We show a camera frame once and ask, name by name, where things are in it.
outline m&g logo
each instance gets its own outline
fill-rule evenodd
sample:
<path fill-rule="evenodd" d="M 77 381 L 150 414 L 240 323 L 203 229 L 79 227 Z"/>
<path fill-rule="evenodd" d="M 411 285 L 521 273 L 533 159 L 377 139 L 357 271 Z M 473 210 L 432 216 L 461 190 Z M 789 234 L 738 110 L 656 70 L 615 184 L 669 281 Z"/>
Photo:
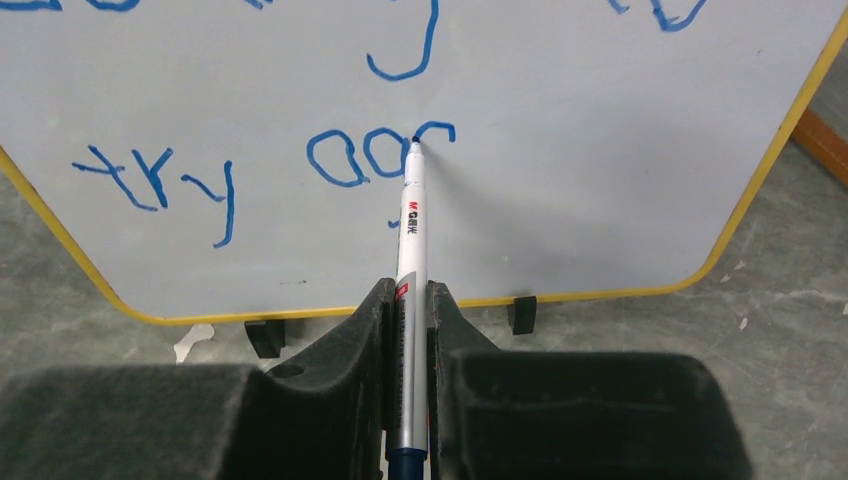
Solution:
<path fill-rule="evenodd" d="M 418 202 L 409 202 L 409 221 L 406 223 L 407 234 L 418 234 Z"/>

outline black foam holder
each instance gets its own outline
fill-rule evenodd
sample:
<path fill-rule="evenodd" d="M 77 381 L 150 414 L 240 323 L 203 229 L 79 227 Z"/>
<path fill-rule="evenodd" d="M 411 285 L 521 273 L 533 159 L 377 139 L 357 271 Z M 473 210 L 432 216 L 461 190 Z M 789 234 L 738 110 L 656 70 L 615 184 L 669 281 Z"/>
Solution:
<path fill-rule="evenodd" d="M 395 283 L 263 373 L 64 366 L 0 390 L 0 479 L 363 479 L 380 472 Z M 697 360 L 500 351 L 427 289 L 431 478 L 733 479 L 752 468 Z"/>

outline blue letter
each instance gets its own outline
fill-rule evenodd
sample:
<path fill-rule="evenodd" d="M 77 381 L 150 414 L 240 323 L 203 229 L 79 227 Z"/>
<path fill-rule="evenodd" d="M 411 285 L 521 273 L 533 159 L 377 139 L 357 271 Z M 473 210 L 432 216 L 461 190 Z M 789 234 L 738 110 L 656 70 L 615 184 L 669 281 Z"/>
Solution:
<path fill-rule="evenodd" d="M 326 170 L 324 170 L 321 165 L 318 165 L 318 162 L 315 161 L 315 146 L 324 140 L 330 137 L 339 137 L 345 142 L 345 152 L 347 153 L 347 163 L 350 165 L 350 168 L 353 170 L 353 173 L 356 175 L 355 180 L 351 180 L 349 182 L 343 182 L 341 180 L 337 180 Z M 324 180 L 332 183 L 333 185 L 337 185 L 339 187 L 351 188 L 356 187 L 358 185 L 362 185 L 363 183 L 368 183 L 370 180 L 365 174 L 362 173 L 362 169 L 359 168 L 359 164 L 356 163 L 356 158 L 354 158 L 353 154 L 356 149 L 353 146 L 353 141 L 350 137 L 347 136 L 341 130 L 327 130 L 324 133 L 319 133 L 312 137 L 309 142 L 306 144 L 306 158 L 309 159 L 309 164 L 312 165 L 312 168 L 318 171 Z"/>
<path fill-rule="evenodd" d="M 427 65 L 430 64 L 430 50 L 433 47 L 433 34 L 436 31 L 436 22 L 439 21 L 439 0 L 430 0 L 430 21 L 427 23 L 427 33 L 424 35 L 424 52 L 421 54 L 421 63 L 418 64 L 414 69 L 400 73 L 397 75 L 390 75 L 377 67 L 377 64 L 374 63 L 374 57 L 371 56 L 370 53 L 365 55 L 365 59 L 368 61 L 368 68 L 371 69 L 378 77 L 388 80 L 390 82 L 399 82 L 401 80 L 405 80 L 410 77 L 414 77 L 416 75 L 420 75 L 427 69 Z"/>
<path fill-rule="evenodd" d="M 374 155 L 371 153 L 371 141 L 374 140 L 374 137 L 378 135 L 389 135 L 394 138 L 400 144 L 400 167 L 397 170 L 393 170 L 391 172 L 386 172 L 379 165 L 377 165 L 377 160 L 374 159 Z M 406 154 L 409 153 L 409 140 L 398 135 L 397 132 L 391 130 L 386 127 L 377 128 L 371 130 L 370 132 L 365 134 L 365 139 L 362 142 L 362 151 L 365 153 L 365 158 L 368 159 L 368 163 L 371 164 L 371 168 L 377 172 L 377 175 L 385 178 L 393 178 L 399 177 L 403 175 L 404 166 L 406 164 Z"/>
<path fill-rule="evenodd" d="M 630 10 L 630 7 L 622 6 L 622 5 L 618 2 L 618 0 L 607 0 L 607 2 L 609 2 L 609 4 L 610 4 L 610 6 L 612 7 L 612 9 L 613 9 L 613 10 L 615 10 L 615 13 L 617 13 L 617 14 L 619 14 L 619 15 L 621 15 L 622 13 L 624 13 L 624 12 L 626 12 L 626 11 Z"/>
<path fill-rule="evenodd" d="M 698 3 L 695 4 L 695 7 L 689 13 L 689 16 L 676 22 L 680 17 L 672 17 L 668 18 L 665 16 L 665 12 L 663 12 L 662 4 L 660 4 L 660 0 L 651 0 L 651 5 L 654 6 L 654 16 L 657 17 L 657 22 L 660 24 L 660 29 L 664 32 L 679 32 L 684 28 L 688 27 L 692 20 L 695 20 L 695 16 L 698 15 L 698 12 L 701 11 L 701 7 L 707 3 L 707 0 L 698 0 Z"/>
<path fill-rule="evenodd" d="M 247 2 L 251 7 L 255 8 L 257 10 L 262 10 L 262 7 L 265 6 L 259 0 L 244 0 L 244 1 Z M 274 3 L 274 0 L 265 0 L 265 1 L 268 2 L 268 3 Z"/>
<path fill-rule="evenodd" d="M 33 11 L 33 10 L 55 10 L 62 11 L 62 4 L 59 0 L 30 0 L 27 3 L 23 2 L 5 2 L 0 0 L 0 10 L 14 10 L 18 12 Z"/>
<path fill-rule="evenodd" d="M 153 164 L 153 168 L 147 168 L 147 165 L 144 163 L 144 159 L 141 158 L 141 154 L 138 153 L 138 150 L 132 151 L 133 156 L 135 157 L 136 163 L 138 163 L 139 168 L 141 168 L 144 176 L 147 177 L 147 181 L 150 182 L 150 186 L 153 187 L 153 191 L 156 192 L 156 198 L 159 199 L 159 205 L 162 208 L 168 208 L 168 197 L 165 196 L 165 190 L 162 188 L 162 180 L 159 179 L 159 170 L 165 166 L 165 162 L 171 158 L 171 155 L 174 154 L 174 151 L 170 148 L 165 149 L 165 153 L 163 153 L 159 160 L 156 160 L 156 163 Z"/>
<path fill-rule="evenodd" d="M 105 0 L 85 0 L 98 10 L 111 10 L 113 12 L 128 12 L 138 5 L 141 0 L 123 0 L 107 2 Z"/>
<path fill-rule="evenodd" d="M 95 157 L 100 159 L 100 162 L 103 163 L 103 165 L 106 165 L 106 168 L 94 168 L 94 167 L 89 167 L 87 165 L 82 165 L 82 164 L 73 162 L 73 163 L 71 163 L 71 165 L 74 168 L 76 168 L 77 170 L 79 170 L 81 172 L 91 172 L 91 173 L 100 173 L 100 174 L 103 174 L 103 175 L 109 175 L 109 176 L 112 177 L 112 180 L 114 180 L 115 183 L 118 184 L 118 187 L 120 187 L 120 189 L 124 192 L 124 194 L 130 200 L 130 203 L 132 203 L 136 207 L 138 207 L 142 210 L 148 211 L 148 212 L 155 212 L 155 211 L 158 210 L 156 207 L 151 207 L 149 205 L 144 205 L 142 203 L 139 203 L 138 200 L 135 199 L 135 195 L 132 194 L 132 191 L 130 191 L 129 187 L 127 187 L 127 185 L 124 183 L 124 181 L 121 180 L 121 176 L 119 175 L 120 172 L 124 171 L 124 167 L 122 167 L 120 165 L 117 166 L 117 167 L 112 165 L 112 162 L 110 162 L 105 156 L 103 156 L 103 154 L 100 153 L 100 150 L 98 150 L 97 147 L 95 147 L 94 145 L 89 145 L 88 150 L 91 151 L 91 153 L 93 153 Z"/>
<path fill-rule="evenodd" d="M 235 186 L 233 186 L 233 162 L 230 160 L 224 162 L 224 181 L 227 182 L 227 195 L 225 197 L 215 195 L 211 190 L 209 190 L 209 187 L 191 175 L 183 175 L 180 177 L 180 180 L 197 185 L 207 197 L 211 198 L 215 202 L 220 203 L 224 200 L 227 201 L 227 226 L 224 230 L 224 239 L 218 243 L 212 244 L 212 247 L 221 248 L 230 243 L 233 239 L 233 223 L 235 222 L 236 214 L 236 189 Z"/>
<path fill-rule="evenodd" d="M 424 133 L 431 128 L 441 128 L 448 131 L 448 141 L 451 143 L 456 141 L 456 128 L 450 123 L 444 122 L 427 122 L 424 125 L 418 127 L 418 130 L 415 131 L 415 136 L 418 138 L 424 138 Z"/>

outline orange wooden edge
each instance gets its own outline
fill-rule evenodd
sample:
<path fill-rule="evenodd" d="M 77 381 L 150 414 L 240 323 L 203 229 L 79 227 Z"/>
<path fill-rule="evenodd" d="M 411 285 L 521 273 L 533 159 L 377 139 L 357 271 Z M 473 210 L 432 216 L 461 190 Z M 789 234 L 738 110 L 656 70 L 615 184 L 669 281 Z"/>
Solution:
<path fill-rule="evenodd" d="M 792 138 L 826 169 L 848 186 L 848 143 L 818 115 L 805 110 L 792 131 Z"/>

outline blue marker cap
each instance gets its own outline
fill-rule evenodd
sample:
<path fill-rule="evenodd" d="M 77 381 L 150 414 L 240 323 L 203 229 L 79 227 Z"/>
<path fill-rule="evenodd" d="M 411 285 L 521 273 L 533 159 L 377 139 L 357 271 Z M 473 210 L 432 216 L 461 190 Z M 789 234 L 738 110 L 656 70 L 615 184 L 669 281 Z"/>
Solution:
<path fill-rule="evenodd" d="M 420 480 L 424 478 L 427 452 L 417 448 L 396 448 L 389 454 L 389 480 Z"/>

